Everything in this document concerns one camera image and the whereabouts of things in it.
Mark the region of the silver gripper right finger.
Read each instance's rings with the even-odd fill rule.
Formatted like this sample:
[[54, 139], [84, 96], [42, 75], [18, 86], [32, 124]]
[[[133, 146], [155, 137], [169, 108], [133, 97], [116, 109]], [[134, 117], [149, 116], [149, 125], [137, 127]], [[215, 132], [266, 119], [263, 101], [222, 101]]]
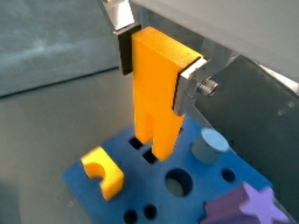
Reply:
[[237, 59], [239, 54], [226, 46], [205, 40], [201, 47], [202, 56], [178, 73], [173, 98], [173, 110], [182, 116], [189, 102], [195, 102], [199, 95], [213, 97], [219, 84], [213, 76]]

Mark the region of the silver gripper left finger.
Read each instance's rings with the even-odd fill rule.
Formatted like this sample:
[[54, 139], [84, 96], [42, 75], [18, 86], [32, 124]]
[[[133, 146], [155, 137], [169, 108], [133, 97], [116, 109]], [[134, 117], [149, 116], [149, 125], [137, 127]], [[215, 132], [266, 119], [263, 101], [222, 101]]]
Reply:
[[115, 28], [122, 73], [129, 75], [134, 72], [133, 35], [142, 30], [142, 25], [135, 21], [129, 0], [102, 1]]

